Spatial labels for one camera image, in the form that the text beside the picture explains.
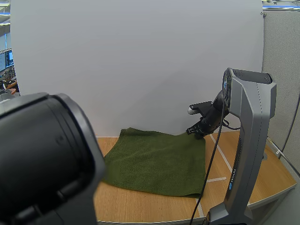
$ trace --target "white wall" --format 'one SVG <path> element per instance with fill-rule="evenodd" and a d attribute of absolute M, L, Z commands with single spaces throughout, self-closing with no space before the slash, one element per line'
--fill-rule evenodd
<path fill-rule="evenodd" d="M 21 94 L 68 94 L 98 136 L 182 133 L 200 117 L 188 106 L 213 100 L 227 67 L 261 71 L 260 0 L 83 4 L 14 0 L 12 48 Z"/>

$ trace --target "black cable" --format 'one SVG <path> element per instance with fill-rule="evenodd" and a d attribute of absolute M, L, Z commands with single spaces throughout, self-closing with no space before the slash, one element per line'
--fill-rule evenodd
<path fill-rule="evenodd" d="M 291 134 L 291 131 L 292 131 L 295 119 L 296 119 L 297 111 L 298 111 L 298 108 L 299 108 L 299 102 L 300 102 L 300 94 L 298 96 L 298 102 L 297 102 L 297 106 L 296 106 L 296 111 L 295 111 L 294 117 L 292 119 L 292 123 L 291 123 L 290 129 L 289 129 L 289 132 L 287 133 L 287 136 L 286 136 L 286 139 L 285 139 L 285 143 L 284 143 L 284 145 L 282 147 L 281 152 L 283 152 L 283 150 L 285 149 L 286 143 L 287 143 L 287 141 L 288 141 L 288 139 L 290 137 L 290 134 Z"/>
<path fill-rule="evenodd" d="M 195 206 L 195 208 L 194 208 L 194 212 L 193 212 L 193 215 L 192 215 L 191 220 L 190 220 L 190 222 L 189 222 L 189 225 L 191 225 L 192 222 L 193 222 L 193 219 L 194 219 L 196 210 L 197 210 L 197 208 L 198 208 L 198 205 L 199 205 L 199 203 L 200 203 L 200 200 L 201 200 L 202 195 L 203 195 L 203 192 L 204 192 L 204 188 L 205 188 L 205 185 L 206 185 L 206 181 L 207 181 L 207 178 L 208 178 L 208 174 L 210 173 L 210 168 L 211 168 L 212 160 L 214 159 L 214 156 L 215 156 L 215 153 L 216 153 L 216 149 L 217 149 L 217 145 L 218 145 L 218 141 L 219 141 L 219 138 L 220 138 L 220 135 L 221 135 L 221 129 L 222 129 L 223 119 L 224 119 L 224 111 L 225 111 L 225 103 L 223 102 L 222 118 L 221 118 L 221 122 L 220 122 L 219 132 L 218 132 L 218 134 L 217 134 L 217 139 L 216 139 L 216 142 L 215 142 L 215 147 L 214 147 L 214 150 L 212 151 L 212 155 L 211 155 L 211 158 L 210 158 L 210 164 L 209 164 L 209 166 L 208 166 L 208 169 L 207 169 L 207 172 L 206 172 L 206 175 L 205 175 L 205 179 L 204 179 L 204 183 L 203 183 L 203 186 L 202 186 L 202 190 L 201 190 L 199 199 L 198 199 L 198 201 L 197 201 L 197 204 L 196 204 L 196 206 Z"/>
<path fill-rule="evenodd" d="M 225 119 L 223 119 L 223 126 L 226 127 L 226 128 L 228 128 L 228 129 L 231 129 L 231 130 L 239 130 L 240 129 L 240 127 L 237 127 L 237 128 L 230 127 L 229 126 L 229 122 L 227 120 L 225 120 Z"/>

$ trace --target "wooden table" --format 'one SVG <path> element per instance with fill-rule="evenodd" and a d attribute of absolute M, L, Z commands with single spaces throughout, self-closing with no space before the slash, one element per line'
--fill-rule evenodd
<path fill-rule="evenodd" d="M 6 87 L 6 89 L 10 89 L 10 88 L 14 87 L 17 83 L 18 83 L 18 82 L 15 81 L 15 82 L 9 84 L 9 85 Z"/>
<path fill-rule="evenodd" d="M 209 209 L 224 200 L 228 187 L 239 132 L 221 134 L 208 182 L 195 214 L 195 222 L 201 222 Z M 217 134 L 208 135 L 206 140 L 205 167 L 212 154 Z M 116 137 L 98 138 L 103 155 L 117 142 Z M 266 146 L 267 160 L 262 161 L 248 206 L 254 220 L 261 220 L 270 214 L 296 181 L 271 149 Z M 99 224 L 107 222 L 145 223 L 176 221 L 173 224 L 186 224 L 193 212 L 197 199 L 155 195 L 141 191 L 126 190 L 100 182 L 94 194 L 95 212 Z"/>
<path fill-rule="evenodd" d="M 17 91 L 16 88 L 11 88 L 10 90 L 11 90 L 11 94 L 12 94 L 12 95 L 15 94 L 15 92 Z"/>

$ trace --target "office desk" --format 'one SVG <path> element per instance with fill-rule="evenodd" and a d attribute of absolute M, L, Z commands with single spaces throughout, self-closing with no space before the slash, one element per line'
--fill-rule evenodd
<path fill-rule="evenodd" d="M 201 222 L 209 209 L 224 200 L 237 149 L 239 131 L 221 134 L 208 182 L 195 214 L 195 222 Z M 217 134 L 206 140 L 205 167 L 207 170 Z M 103 155 L 117 142 L 116 137 L 98 138 Z M 264 220 L 293 189 L 296 181 L 266 146 L 267 160 L 262 165 L 250 197 L 255 224 Z M 145 223 L 175 221 L 186 224 L 194 210 L 197 199 L 155 195 L 141 191 L 126 190 L 100 182 L 94 194 L 95 212 L 99 224 L 107 222 Z"/>
<path fill-rule="evenodd" d="M 10 89 L 10 88 L 14 87 L 17 83 L 18 83 L 18 82 L 15 81 L 15 82 L 9 84 L 9 85 L 6 87 L 6 89 Z"/>

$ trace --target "green cloth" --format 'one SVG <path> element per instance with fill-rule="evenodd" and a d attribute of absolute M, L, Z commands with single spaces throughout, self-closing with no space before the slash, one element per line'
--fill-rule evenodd
<path fill-rule="evenodd" d="M 197 197 L 205 177 L 205 140 L 133 128 L 105 156 L 104 182 L 160 195 Z"/>

